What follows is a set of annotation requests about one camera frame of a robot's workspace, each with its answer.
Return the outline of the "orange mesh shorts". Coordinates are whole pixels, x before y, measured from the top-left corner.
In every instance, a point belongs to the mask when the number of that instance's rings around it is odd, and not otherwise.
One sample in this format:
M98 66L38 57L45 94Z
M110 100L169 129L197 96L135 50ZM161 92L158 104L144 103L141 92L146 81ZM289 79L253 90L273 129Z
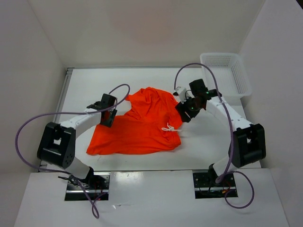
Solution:
M129 95L131 109L116 116L112 126L97 125L86 153L91 156L145 155L181 145L182 120L177 101L167 91L147 87Z

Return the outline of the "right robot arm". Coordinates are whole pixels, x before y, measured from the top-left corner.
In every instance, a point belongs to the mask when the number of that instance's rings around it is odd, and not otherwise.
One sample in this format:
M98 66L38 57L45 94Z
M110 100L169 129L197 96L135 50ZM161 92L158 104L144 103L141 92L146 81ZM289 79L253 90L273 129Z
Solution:
M209 90L202 79L191 82L189 86L190 95L184 87L176 87L173 92L180 99L175 108L182 122L190 122L201 110L205 110L227 126L231 133L228 155L208 168L207 179L211 185L220 185L228 173L266 157L265 130L261 124L244 119L220 92Z

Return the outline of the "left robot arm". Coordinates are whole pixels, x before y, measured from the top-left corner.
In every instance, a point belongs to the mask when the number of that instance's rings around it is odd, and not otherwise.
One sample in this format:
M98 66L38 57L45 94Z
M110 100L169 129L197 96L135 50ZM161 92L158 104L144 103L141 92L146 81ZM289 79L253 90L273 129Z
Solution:
M75 157L76 139L93 126L111 127L116 116L117 98L103 94L100 101L86 107L79 114L61 123L46 125L37 151L42 161L60 167L67 172L66 178L73 185L84 189L103 187L105 179L94 174L94 169Z

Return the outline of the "white plastic basket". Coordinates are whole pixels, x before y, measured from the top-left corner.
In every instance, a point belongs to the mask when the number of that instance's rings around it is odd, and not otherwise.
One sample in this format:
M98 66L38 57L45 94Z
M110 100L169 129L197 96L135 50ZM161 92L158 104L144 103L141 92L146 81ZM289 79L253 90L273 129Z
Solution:
M200 61L213 72L219 92L225 98L241 99L252 94L247 72L238 54L203 53Z

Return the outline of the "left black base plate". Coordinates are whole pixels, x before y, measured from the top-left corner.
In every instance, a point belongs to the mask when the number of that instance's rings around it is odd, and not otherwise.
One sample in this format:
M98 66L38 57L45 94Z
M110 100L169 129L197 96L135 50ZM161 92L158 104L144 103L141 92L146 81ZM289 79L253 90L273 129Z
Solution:
M98 196L98 200L107 201L109 194L110 172L96 172L95 175L99 176L101 180L97 181L93 186L86 189L86 193L92 201ZM71 182L67 182L65 201L87 201L83 190Z

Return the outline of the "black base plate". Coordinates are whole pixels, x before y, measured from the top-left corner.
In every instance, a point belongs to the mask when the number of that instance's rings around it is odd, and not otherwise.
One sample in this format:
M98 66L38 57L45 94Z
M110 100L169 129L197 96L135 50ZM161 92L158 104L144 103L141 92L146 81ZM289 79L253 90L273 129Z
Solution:
M99 176L101 180L97 181L93 186L86 189L86 193L92 201L98 196L98 200L107 201L109 194L110 172L96 172L95 175ZM71 182L67 182L65 201L87 201L83 190Z
M227 198L238 197L233 174L228 174L219 184L211 182L206 170L195 171L192 176L196 199L224 198L225 196Z

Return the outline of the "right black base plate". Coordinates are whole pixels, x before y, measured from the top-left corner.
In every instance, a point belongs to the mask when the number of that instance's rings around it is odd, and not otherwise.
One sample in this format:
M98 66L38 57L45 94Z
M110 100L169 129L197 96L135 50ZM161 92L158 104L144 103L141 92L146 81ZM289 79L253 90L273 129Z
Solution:
M227 198L238 197L233 174L228 174L219 184L211 182L206 170L195 171L192 176L196 199L224 198L225 196Z

